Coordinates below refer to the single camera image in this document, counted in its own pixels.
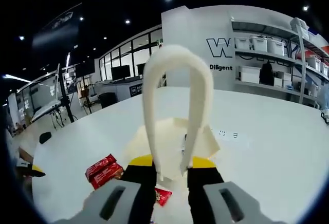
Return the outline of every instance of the red snack package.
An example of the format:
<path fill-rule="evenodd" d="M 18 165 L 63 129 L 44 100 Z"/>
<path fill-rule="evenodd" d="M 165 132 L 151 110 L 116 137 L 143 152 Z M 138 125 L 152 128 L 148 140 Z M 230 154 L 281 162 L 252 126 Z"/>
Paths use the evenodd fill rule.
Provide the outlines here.
<path fill-rule="evenodd" d="M 91 183 L 96 190 L 112 178 L 120 179 L 123 172 L 124 171 L 122 166 L 117 163 L 113 163 L 101 170 L 96 176 L 94 176 Z"/>
<path fill-rule="evenodd" d="M 115 163 L 116 161 L 117 160 L 114 158 L 114 156 L 109 154 L 104 159 L 96 162 L 94 165 L 92 165 L 86 170 L 85 175 L 87 177 L 87 180 L 91 182 L 99 171 L 101 171 L 104 167 Z"/>
<path fill-rule="evenodd" d="M 159 203 L 162 207 L 165 206 L 166 202 L 168 201 L 169 197 L 173 193 L 170 191 L 162 190 L 159 188 L 155 188 L 155 200 Z"/>

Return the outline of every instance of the white storage bin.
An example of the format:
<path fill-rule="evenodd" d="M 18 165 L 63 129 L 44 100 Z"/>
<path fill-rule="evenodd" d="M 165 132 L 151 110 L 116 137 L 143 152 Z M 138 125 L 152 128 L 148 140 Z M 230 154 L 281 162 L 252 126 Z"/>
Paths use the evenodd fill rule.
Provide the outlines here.
<path fill-rule="evenodd" d="M 295 26 L 300 26 L 306 30 L 309 29 L 309 27 L 307 26 L 306 22 L 304 20 L 301 20 L 300 18 L 294 17 L 291 21 L 290 21 L 290 26 L 292 28 L 294 28 Z"/>
<path fill-rule="evenodd" d="M 308 35 L 307 29 L 304 29 L 304 28 L 300 27 L 300 30 L 302 32 L 302 37 L 305 38 L 305 39 L 307 39 L 307 40 L 309 40 L 309 35 Z M 298 33 L 297 25 L 293 27 L 293 31 L 296 32 L 296 33 Z"/>
<path fill-rule="evenodd" d="M 321 62 L 320 68 L 321 68 L 321 72 L 328 77 L 329 67 L 323 62 Z"/>
<path fill-rule="evenodd" d="M 241 72 L 241 81 L 259 84 L 259 75 L 247 72 Z"/>
<path fill-rule="evenodd" d="M 251 43 L 255 51 L 267 52 L 267 39 L 258 38 L 257 36 L 251 36 Z"/>
<path fill-rule="evenodd" d="M 293 83 L 290 80 L 282 80 L 282 88 L 286 89 L 287 86 L 292 86 Z"/>
<path fill-rule="evenodd" d="M 311 84 L 309 86 L 309 89 L 308 89 L 308 94 L 312 97 L 318 97 L 318 91 L 319 91 L 319 87 L 316 86 L 315 84 Z"/>
<path fill-rule="evenodd" d="M 259 73 L 261 72 L 261 68 L 253 67 L 253 66 L 240 66 L 240 72 L 256 74 L 259 76 Z"/>
<path fill-rule="evenodd" d="M 315 35 L 310 31 L 308 32 L 308 38 L 309 38 L 310 42 L 314 43 Z"/>
<path fill-rule="evenodd" d="M 308 65 L 312 68 L 314 68 L 316 71 L 321 70 L 321 61 L 316 57 L 309 57 L 306 58 L 306 61 L 308 62 Z"/>
<path fill-rule="evenodd" d="M 277 77 L 283 80 L 288 80 L 288 81 L 291 80 L 291 74 L 282 71 L 277 71 Z"/>
<path fill-rule="evenodd" d="M 250 49 L 249 38 L 234 38 L 235 46 L 238 49 Z"/>
<path fill-rule="evenodd" d="M 276 87 L 282 87 L 282 79 L 274 78 L 274 86 Z"/>
<path fill-rule="evenodd" d="M 284 43 L 268 38 L 267 50 L 269 53 L 275 53 L 284 56 Z"/>

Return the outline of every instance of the shelf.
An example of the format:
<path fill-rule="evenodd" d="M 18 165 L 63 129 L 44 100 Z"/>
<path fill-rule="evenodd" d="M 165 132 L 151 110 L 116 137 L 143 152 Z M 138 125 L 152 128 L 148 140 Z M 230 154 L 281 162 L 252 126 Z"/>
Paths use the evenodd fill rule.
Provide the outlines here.
<path fill-rule="evenodd" d="M 247 55 L 247 56 L 252 56 L 252 57 L 263 57 L 263 58 L 267 58 L 270 60 L 281 61 L 284 63 L 302 65 L 301 62 L 294 60 L 292 58 L 281 56 L 281 55 L 274 54 L 274 53 L 263 52 L 263 51 L 254 51 L 254 50 L 236 48 L 235 54 Z"/>
<path fill-rule="evenodd" d="M 258 88 L 263 88 L 263 89 L 271 89 L 271 90 L 276 90 L 276 91 L 279 91 L 279 92 L 284 92 L 284 93 L 295 95 L 295 96 L 300 96 L 300 93 L 295 91 L 295 90 L 284 89 L 284 88 L 280 88 L 280 87 L 276 87 L 276 86 L 270 86 L 270 85 L 266 85 L 266 84 L 256 84 L 256 83 L 242 82 L 238 79 L 235 80 L 235 83 L 239 84 L 239 85 L 246 85 L 246 86 L 258 87 Z"/>
<path fill-rule="evenodd" d="M 251 21 L 233 21 L 233 20 L 232 20 L 232 28 L 233 31 L 252 32 L 252 33 L 277 36 L 280 38 L 291 40 L 292 42 L 299 45 L 298 33 L 290 29 L 286 29 L 274 25 L 259 24 Z M 303 43 L 305 48 L 313 51 L 314 53 L 322 57 L 324 60 L 329 62 L 329 54 L 325 52 L 321 47 L 316 46 L 314 43 L 312 43 L 311 41 L 305 38 L 303 38 Z"/>
<path fill-rule="evenodd" d="M 292 37 L 298 34 L 292 30 L 288 30 L 282 27 L 274 25 L 259 24 L 251 21 L 234 21 L 232 20 L 233 31 L 253 32 L 272 36 L 278 36 L 280 38 L 290 40 Z"/>
<path fill-rule="evenodd" d="M 299 45 L 299 39 L 298 38 L 292 38 L 291 41 Z M 311 41 L 303 38 L 303 43 L 306 48 L 308 48 L 310 51 L 313 51 L 318 56 L 322 57 L 324 60 L 329 62 L 329 54 L 326 53 L 322 48 L 316 46 Z"/>
<path fill-rule="evenodd" d="M 307 96 L 307 95 L 304 95 L 304 98 L 305 99 L 309 99 L 309 100 L 311 100 L 311 101 L 317 101 L 317 98 L 316 97 L 311 97 L 311 96 Z"/>
<path fill-rule="evenodd" d="M 322 73 L 319 72 L 319 71 L 316 71 L 313 67 L 306 66 L 306 70 L 309 70 L 309 71 L 315 73 L 315 74 L 316 74 L 317 76 L 319 76 L 321 79 L 323 79 L 323 80 L 327 80 L 327 81 L 329 82 L 329 78 L 328 78 L 326 75 L 322 74 Z"/>

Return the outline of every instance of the black banner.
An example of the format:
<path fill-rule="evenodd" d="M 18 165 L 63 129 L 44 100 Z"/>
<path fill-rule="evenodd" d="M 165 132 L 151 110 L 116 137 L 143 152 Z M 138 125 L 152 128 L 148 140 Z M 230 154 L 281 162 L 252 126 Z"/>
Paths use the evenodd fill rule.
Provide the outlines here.
<path fill-rule="evenodd" d="M 62 13 L 33 37 L 33 57 L 37 60 L 65 62 L 78 41 L 81 5 Z"/>

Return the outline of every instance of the black bag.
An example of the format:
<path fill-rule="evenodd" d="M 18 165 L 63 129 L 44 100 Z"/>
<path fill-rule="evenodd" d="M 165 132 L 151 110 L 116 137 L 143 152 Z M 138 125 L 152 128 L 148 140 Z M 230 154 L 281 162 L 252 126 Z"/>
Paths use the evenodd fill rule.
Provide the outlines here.
<path fill-rule="evenodd" d="M 269 61 L 262 66 L 261 72 L 259 74 L 259 82 L 261 84 L 274 86 L 273 69 Z"/>

